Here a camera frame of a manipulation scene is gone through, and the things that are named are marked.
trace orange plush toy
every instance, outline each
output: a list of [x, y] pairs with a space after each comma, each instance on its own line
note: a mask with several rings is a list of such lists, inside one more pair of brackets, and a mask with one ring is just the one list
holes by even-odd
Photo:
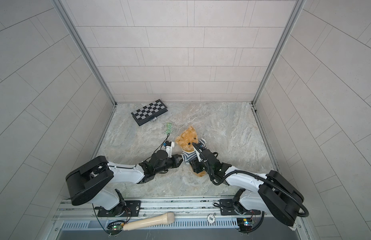
[[[194, 150], [194, 147], [192, 145], [193, 142], [200, 142], [204, 147], [206, 146], [206, 141], [203, 138], [201, 138], [200, 140], [198, 139], [198, 134], [192, 126], [189, 126], [187, 130], [180, 134], [180, 136], [175, 139], [175, 142], [183, 150], [182, 158], [183, 161], [187, 164], [197, 158], [196, 151]], [[201, 173], [198, 173], [196, 175], [202, 177], [205, 174], [206, 172], [202, 171]]]

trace side wall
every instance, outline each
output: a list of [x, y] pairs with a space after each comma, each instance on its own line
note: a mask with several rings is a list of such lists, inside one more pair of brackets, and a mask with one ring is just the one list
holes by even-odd
[[308, 0], [256, 108], [316, 237], [371, 239], [371, 1]]
[[295, 1], [62, 0], [117, 102], [252, 101]]
[[49, 0], [0, 0], [0, 240], [36, 238], [112, 108]]

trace black and white checkered board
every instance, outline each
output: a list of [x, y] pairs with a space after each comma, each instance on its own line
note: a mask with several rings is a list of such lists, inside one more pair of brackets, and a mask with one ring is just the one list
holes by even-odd
[[159, 99], [132, 112], [131, 114], [137, 124], [141, 126], [152, 118], [157, 117], [167, 111], [167, 106], [164, 105], [164, 103]]

